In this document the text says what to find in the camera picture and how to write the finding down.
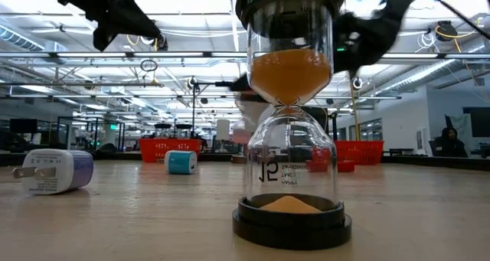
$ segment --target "ceiling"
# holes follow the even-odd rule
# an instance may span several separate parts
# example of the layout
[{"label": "ceiling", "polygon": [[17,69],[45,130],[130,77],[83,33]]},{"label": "ceiling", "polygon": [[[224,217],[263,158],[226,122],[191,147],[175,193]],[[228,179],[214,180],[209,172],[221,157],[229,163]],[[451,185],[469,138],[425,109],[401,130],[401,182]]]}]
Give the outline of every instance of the ceiling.
[{"label": "ceiling", "polygon": [[[347,0],[343,9],[353,11],[361,17],[370,17],[371,12],[378,8],[380,0]],[[467,18],[477,22],[482,28],[490,24],[488,3],[486,0],[445,0],[461,11]],[[157,21],[168,40],[168,51],[221,51],[244,52],[247,50],[246,31],[240,21],[232,13],[233,0],[136,0],[141,9],[151,19]],[[440,51],[457,52],[454,42],[434,42],[431,35],[423,33],[428,27],[434,28],[438,21],[450,20],[457,27],[460,34],[471,33],[467,24],[458,19],[452,12],[433,0],[416,0],[406,13],[403,27],[397,43],[390,50],[391,53],[418,54]],[[92,45],[92,32],[96,28],[95,22],[85,19],[83,11],[68,5],[63,6],[56,0],[0,0],[0,26],[7,26],[22,36],[46,44],[54,41],[63,45],[70,52],[97,52]],[[479,35],[469,34],[461,38],[463,52],[467,42],[474,41]],[[120,35],[111,43],[106,51],[131,52],[152,51],[153,47],[147,45],[135,36]],[[13,44],[0,40],[0,51],[26,51]],[[64,86],[51,88],[49,94],[59,95],[108,95],[126,94],[127,96],[164,96],[166,98],[142,97],[145,105],[139,107],[132,101],[124,103],[122,98],[105,98],[103,101],[84,98],[69,98],[67,105],[79,109],[80,104],[96,104],[107,106],[107,111],[149,113],[157,111],[160,120],[168,120],[173,115],[183,121],[191,118],[191,99],[177,99],[177,96],[188,96],[191,90],[187,82],[194,77],[198,82],[233,81],[247,70],[246,58],[154,58],[158,63],[155,72],[141,71],[140,64],[145,58],[67,58],[64,64],[47,62],[42,59],[11,58],[0,60],[4,63],[4,70],[29,69],[17,79],[8,79],[0,76],[4,82],[62,82],[83,83],[92,80],[94,83],[111,83],[111,86],[96,86],[87,90],[82,86]],[[393,78],[413,69],[417,62],[398,61],[389,64],[375,64],[363,67],[360,72],[365,82],[364,89],[372,90],[390,82]],[[152,80],[161,86],[146,86]],[[128,83],[140,83],[141,86],[128,86]],[[43,92],[16,87],[15,94],[39,94]],[[321,96],[349,96],[350,83],[346,73],[337,73],[331,83],[318,94],[319,98],[309,102],[309,105],[327,107],[325,97]],[[225,88],[209,86],[202,90],[201,97],[208,96],[208,104],[198,101],[199,112],[209,113],[214,110],[216,116],[199,116],[198,125],[209,126],[217,118],[237,120],[240,116],[233,97]],[[336,100],[332,107],[343,107],[346,100]],[[93,109],[84,106],[83,111],[105,112],[106,110]],[[159,121],[157,116],[146,118]]]}]

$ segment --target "wall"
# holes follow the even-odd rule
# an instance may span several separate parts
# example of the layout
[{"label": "wall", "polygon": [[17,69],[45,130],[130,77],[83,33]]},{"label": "wall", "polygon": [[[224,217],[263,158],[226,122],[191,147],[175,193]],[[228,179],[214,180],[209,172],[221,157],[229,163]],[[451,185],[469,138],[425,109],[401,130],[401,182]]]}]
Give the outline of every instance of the wall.
[{"label": "wall", "polygon": [[[463,116],[466,107],[490,107],[488,88],[474,86],[472,81],[466,81],[448,89],[434,90],[428,87],[430,138],[441,136],[446,127],[445,116]],[[460,133],[459,138],[465,143],[467,152],[479,149],[479,143],[490,142],[490,138],[473,138],[471,129],[467,135]]]},{"label": "wall", "polygon": [[74,108],[63,103],[49,103],[47,100],[36,99],[34,104],[24,100],[0,100],[0,117],[3,119],[26,118],[56,122],[58,116],[72,116]]},{"label": "wall", "polygon": [[[359,112],[360,122],[382,119],[385,150],[417,149],[417,130],[425,128],[429,134],[426,87],[419,87],[415,93],[402,93],[400,96],[401,100],[381,100],[374,110]],[[353,116],[342,116],[338,119],[338,129],[353,125]],[[425,149],[430,151],[428,139],[424,144]]]},{"label": "wall", "polygon": [[431,138],[441,136],[441,131],[446,127],[445,115],[462,116],[463,107],[490,107],[490,98],[486,100],[485,93],[475,89],[434,90],[428,87],[427,97],[429,100]]}]

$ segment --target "red plastic crate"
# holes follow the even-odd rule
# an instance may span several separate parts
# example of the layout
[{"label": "red plastic crate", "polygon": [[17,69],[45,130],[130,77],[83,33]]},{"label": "red plastic crate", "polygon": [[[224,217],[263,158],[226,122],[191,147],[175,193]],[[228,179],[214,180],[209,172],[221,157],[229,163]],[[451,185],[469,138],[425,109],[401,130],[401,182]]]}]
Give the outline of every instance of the red plastic crate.
[{"label": "red plastic crate", "polygon": [[381,162],[384,142],[337,141],[337,161],[353,161],[356,165],[377,165]]},{"label": "red plastic crate", "polygon": [[200,139],[140,139],[139,147],[144,162],[156,162],[165,158],[171,150],[194,151],[199,156]]},{"label": "red plastic crate", "polygon": [[306,161],[306,168],[310,172],[327,172],[328,162],[326,161]]},{"label": "red plastic crate", "polygon": [[337,164],[337,171],[340,173],[354,172],[355,163],[353,161],[343,161]]}]

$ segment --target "wooden table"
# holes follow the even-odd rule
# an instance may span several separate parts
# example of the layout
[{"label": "wooden table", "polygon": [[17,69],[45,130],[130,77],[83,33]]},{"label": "wooden table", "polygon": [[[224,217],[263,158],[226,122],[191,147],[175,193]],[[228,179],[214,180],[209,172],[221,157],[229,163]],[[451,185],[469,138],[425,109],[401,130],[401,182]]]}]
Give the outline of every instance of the wooden table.
[{"label": "wooden table", "polygon": [[162,165],[98,161],[87,189],[29,197],[0,168],[0,259],[490,260],[490,173],[408,165],[340,174],[353,240],[292,252],[233,235],[243,165],[200,163],[192,176]]}]

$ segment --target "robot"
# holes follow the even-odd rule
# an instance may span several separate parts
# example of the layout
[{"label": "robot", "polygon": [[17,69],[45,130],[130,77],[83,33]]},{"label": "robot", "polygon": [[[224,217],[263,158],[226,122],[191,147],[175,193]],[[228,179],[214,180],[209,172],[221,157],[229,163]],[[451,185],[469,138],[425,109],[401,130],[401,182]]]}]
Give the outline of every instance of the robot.
[{"label": "robot", "polygon": [[[133,34],[147,38],[161,37],[155,22],[149,19],[135,0],[58,0],[62,5],[71,3],[84,10],[87,19],[97,21],[99,27],[93,32],[93,45],[100,51],[118,34]],[[333,23],[334,48],[346,51],[335,53],[335,72],[348,70],[352,78],[362,66],[375,64],[394,44],[405,11],[413,0],[383,0],[386,7],[372,19],[356,18],[353,14],[340,15]],[[465,19],[446,3],[442,2],[477,32],[490,36]],[[358,33],[355,40],[351,34]]]}]

